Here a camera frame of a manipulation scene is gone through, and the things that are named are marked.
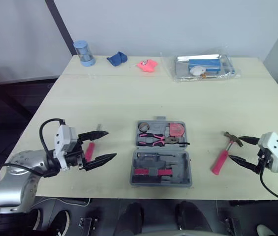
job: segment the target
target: table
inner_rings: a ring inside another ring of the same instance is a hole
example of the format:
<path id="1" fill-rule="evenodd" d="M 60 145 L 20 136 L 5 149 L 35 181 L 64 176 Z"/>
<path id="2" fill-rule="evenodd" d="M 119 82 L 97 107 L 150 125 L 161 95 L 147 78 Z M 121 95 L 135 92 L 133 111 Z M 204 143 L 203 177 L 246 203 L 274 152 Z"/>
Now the table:
<path id="1" fill-rule="evenodd" d="M 133 66 L 143 59 L 159 63 L 154 73 Z M 230 159 L 219 176 L 210 168 L 227 146 L 224 131 L 235 135 L 260 137 L 278 133 L 278 85 L 263 63 L 256 58 L 233 58 L 241 77 L 229 81 L 175 83 L 162 66 L 161 58 L 129 57 L 113 67 L 106 57 L 97 56 L 96 64 L 83 67 L 73 56 L 23 132 L 12 154 L 42 149 L 38 137 L 41 123 L 63 118 L 77 133 L 95 130 L 97 124 L 109 131 L 98 140 L 93 156 L 117 152 L 106 165 L 89 171 L 60 172 L 42 178 L 37 195 L 81 198 L 149 198 L 266 200 L 276 199 L 261 185 L 259 176 Z M 191 188 L 143 187 L 129 184 L 135 127 L 138 120 L 166 116 L 167 120 L 186 123 L 186 151 L 191 158 Z M 58 124 L 45 127 L 49 148 Z M 83 144 L 85 150 L 88 142 Z M 257 163 L 258 147 L 234 146 L 232 154 Z M 265 183 L 278 193 L 278 174 L 269 170 Z"/>

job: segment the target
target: toolbox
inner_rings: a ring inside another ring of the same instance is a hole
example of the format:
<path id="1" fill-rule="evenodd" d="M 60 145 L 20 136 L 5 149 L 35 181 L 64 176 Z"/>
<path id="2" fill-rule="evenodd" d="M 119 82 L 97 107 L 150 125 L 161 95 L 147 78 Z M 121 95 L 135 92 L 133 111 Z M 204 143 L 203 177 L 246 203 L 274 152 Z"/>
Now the toolbox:
<path id="1" fill-rule="evenodd" d="M 183 132 L 173 129 L 177 126 L 183 128 Z M 167 121 L 166 117 L 140 120 L 135 144 L 137 149 L 133 153 L 130 173 L 132 185 L 192 185 L 189 154 L 185 151 L 189 143 L 184 122 Z"/>

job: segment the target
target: blue object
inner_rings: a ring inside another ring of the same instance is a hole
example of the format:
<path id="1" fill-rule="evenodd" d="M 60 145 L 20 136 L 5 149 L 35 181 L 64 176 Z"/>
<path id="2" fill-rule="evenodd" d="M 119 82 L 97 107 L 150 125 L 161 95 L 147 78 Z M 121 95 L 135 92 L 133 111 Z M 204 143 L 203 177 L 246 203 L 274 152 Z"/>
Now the blue object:
<path id="1" fill-rule="evenodd" d="M 190 59 L 189 68 L 196 65 L 200 65 L 206 68 L 206 71 L 220 71 L 221 61 L 220 59 Z"/>
<path id="2" fill-rule="evenodd" d="M 107 58 L 107 60 L 109 60 L 109 62 L 113 65 L 113 66 L 118 66 L 121 63 L 124 63 L 128 60 L 128 57 L 123 54 L 122 52 L 117 52 L 117 54 L 113 55 L 110 58 Z"/>
<path id="3" fill-rule="evenodd" d="M 95 64 L 95 58 L 93 57 L 86 41 L 75 41 L 73 46 L 83 66 L 91 66 Z"/>

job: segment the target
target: robotic arm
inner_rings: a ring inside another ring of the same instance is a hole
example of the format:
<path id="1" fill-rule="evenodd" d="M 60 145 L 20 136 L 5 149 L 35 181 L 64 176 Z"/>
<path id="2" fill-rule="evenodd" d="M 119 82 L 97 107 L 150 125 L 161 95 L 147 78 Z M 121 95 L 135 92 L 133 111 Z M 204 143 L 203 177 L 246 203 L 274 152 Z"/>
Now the robotic arm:
<path id="1" fill-rule="evenodd" d="M 252 145 L 258 145 L 260 150 L 258 152 L 258 164 L 254 165 L 247 162 L 245 159 L 230 155 L 229 157 L 242 167 L 252 170 L 260 175 L 262 185 L 273 195 L 278 195 L 272 192 L 263 182 L 263 172 L 268 168 L 273 173 L 278 173 L 278 135 L 275 132 L 263 134 L 261 138 L 242 136 L 239 137 L 244 142 Z"/>
<path id="2" fill-rule="evenodd" d="M 55 149 L 48 150 L 42 137 L 42 129 L 51 121 L 59 121 L 55 135 Z M 108 134 L 106 131 L 92 131 L 76 134 L 74 128 L 62 119 L 44 122 L 39 130 L 44 150 L 22 151 L 5 163 L 6 174 L 0 182 L 0 214 L 27 213 L 34 202 L 38 182 L 41 177 L 56 176 L 60 169 L 70 170 L 78 166 L 79 170 L 92 170 L 104 165 L 117 154 L 106 154 L 87 162 L 84 158 L 82 143 L 86 140 L 99 139 Z"/>

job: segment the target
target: black pole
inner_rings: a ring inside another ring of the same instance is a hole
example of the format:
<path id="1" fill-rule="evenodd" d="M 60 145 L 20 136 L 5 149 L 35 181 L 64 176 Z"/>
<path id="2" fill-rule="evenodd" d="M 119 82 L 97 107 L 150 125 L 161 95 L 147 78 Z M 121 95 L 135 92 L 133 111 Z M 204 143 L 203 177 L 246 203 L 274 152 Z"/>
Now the black pole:
<path id="1" fill-rule="evenodd" d="M 54 18 L 54 21 L 62 35 L 62 38 L 64 39 L 69 51 L 71 52 L 72 56 L 76 55 L 76 51 L 73 46 L 73 40 L 71 38 L 71 35 L 69 34 L 67 28 L 65 27 L 65 24 L 61 18 L 61 15 L 57 9 L 57 6 L 55 4 L 54 0 L 45 0 L 47 7 Z"/>
<path id="2" fill-rule="evenodd" d="M 18 101 L 16 101 L 14 98 L 10 97 L 1 87 L 0 87 L 0 99 L 6 103 L 10 108 L 18 112 L 20 115 L 22 115 L 24 118 L 26 118 L 28 121 L 31 120 L 33 114 L 27 110 L 25 107 L 23 107 Z"/>

